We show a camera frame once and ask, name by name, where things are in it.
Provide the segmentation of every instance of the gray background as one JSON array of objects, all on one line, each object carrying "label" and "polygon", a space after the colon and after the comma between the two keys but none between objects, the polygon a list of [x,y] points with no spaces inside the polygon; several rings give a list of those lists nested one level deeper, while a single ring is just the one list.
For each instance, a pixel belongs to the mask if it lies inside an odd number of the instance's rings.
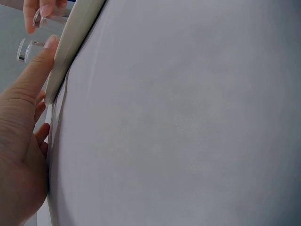
[{"label": "gray background", "polygon": [[[0,92],[12,84],[22,70],[25,63],[16,60],[16,53],[23,38],[38,41],[46,41],[51,35],[49,31],[36,30],[34,34],[28,35],[24,27],[23,12],[14,8],[0,5]],[[45,121],[44,113],[37,123],[37,128]],[[28,221],[25,226],[36,226],[36,215]]]}]

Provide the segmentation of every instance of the gray surface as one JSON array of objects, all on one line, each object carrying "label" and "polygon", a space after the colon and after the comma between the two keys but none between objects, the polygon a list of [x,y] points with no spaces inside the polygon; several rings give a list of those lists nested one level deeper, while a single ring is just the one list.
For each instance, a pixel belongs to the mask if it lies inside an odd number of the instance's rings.
[{"label": "gray surface", "polygon": [[55,225],[301,225],[299,5],[110,0],[53,108]]}]

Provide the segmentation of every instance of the skin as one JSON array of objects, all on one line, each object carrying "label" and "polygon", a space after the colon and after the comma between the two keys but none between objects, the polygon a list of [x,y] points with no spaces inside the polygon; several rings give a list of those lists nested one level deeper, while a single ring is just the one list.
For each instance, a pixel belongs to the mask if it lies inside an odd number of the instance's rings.
[{"label": "skin", "polygon": [[54,62],[58,40],[44,49],[15,83],[0,95],[0,225],[23,225],[43,204],[48,192],[46,164],[49,125],[33,128],[44,112],[41,91]]},{"label": "skin", "polygon": [[23,14],[27,32],[34,33],[35,28],[32,26],[32,21],[39,8],[41,16],[46,17],[52,13],[55,6],[64,8],[66,5],[67,0],[24,0]]}]

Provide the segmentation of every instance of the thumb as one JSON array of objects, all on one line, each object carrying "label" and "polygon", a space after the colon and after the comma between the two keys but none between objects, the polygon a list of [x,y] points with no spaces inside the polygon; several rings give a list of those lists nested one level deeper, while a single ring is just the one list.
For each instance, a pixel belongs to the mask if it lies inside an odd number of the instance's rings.
[{"label": "thumb", "polygon": [[22,95],[35,100],[52,69],[57,46],[57,36],[50,36],[43,50],[31,61],[11,86],[11,91],[21,91]]}]

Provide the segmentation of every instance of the finger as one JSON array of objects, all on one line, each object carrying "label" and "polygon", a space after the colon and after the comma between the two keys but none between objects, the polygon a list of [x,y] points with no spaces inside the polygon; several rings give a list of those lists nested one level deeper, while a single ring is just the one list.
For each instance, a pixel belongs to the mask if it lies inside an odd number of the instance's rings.
[{"label": "finger", "polygon": [[38,105],[45,97],[45,91],[41,91],[36,99],[36,105]]},{"label": "finger", "polygon": [[34,135],[37,139],[38,145],[41,146],[43,141],[49,134],[50,125],[48,123],[44,123]]},{"label": "finger", "polygon": [[26,31],[31,34],[34,32],[35,28],[32,25],[33,17],[36,13],[37,0],[24,0],[23,4],[23,14],[25,21]]},{"label": "finger", "polygon": [[41,115],[43,114],[43,112],[46,109],[46,105],[44,102],[40,102],[37,106],[36,109],[34,111],[34,124],[37,123],[37,121],[39,120],[39,118],[41,117]]},{"label": "finger", "polygon": [[67,0],[57,0],[56,6],[58,8],[65,8],[67,6]]},{"label": "finger", "polygon": [[26,97],[31,101],[33,99],[35,105],[35,100],[52,69],[57,45],[57,37],[50,36],[44,49],[25,68],[10,90],[22,95],[23,99]]},{"label": "finger", "polygon": [[41,145],[40,145],[40,150],[43,154],[43,156],[45,158],[47,158],[47,152],[48,152],[48,144],[46,142],[43,142]]},{"label": "finger", "polygon": [[55,0],[40,0],[40,14],[42,17],[50,15],[55,9]]}]

